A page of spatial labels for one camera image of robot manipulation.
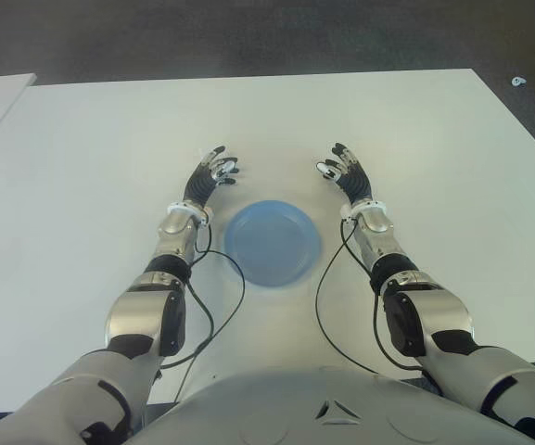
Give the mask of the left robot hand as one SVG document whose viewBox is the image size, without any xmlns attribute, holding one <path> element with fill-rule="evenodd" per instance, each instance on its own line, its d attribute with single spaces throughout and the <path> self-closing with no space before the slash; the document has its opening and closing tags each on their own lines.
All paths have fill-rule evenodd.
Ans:
<svg viewBox="0 0 535 445">
<path fill-rule="evenodd" d="M 203 208 L 217 186 L 236 183 L 232 175 L 239 172 L 238 158 L 222 157 L 224 151 L 225 146 L 218 146 L 201 160 L 185 185 L 184 201 Z"/>
</svg>

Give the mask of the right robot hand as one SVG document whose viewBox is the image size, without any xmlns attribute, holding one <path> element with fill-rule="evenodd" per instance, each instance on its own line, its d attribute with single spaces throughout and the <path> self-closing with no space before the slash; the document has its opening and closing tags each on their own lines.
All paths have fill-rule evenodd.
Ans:
<svg viewBox="0 0 535 445">
<path fill-rule="evenodd" d="M 317 171 L 324 179 L 335 183 L 351 205 L 361 200 L 371 200 L 372 187 L 360 161 L 341 143 L 335 143 L 331 151 L 338 157 L 338 161 L 319 161 L 316 163 Z"/>
</svg>

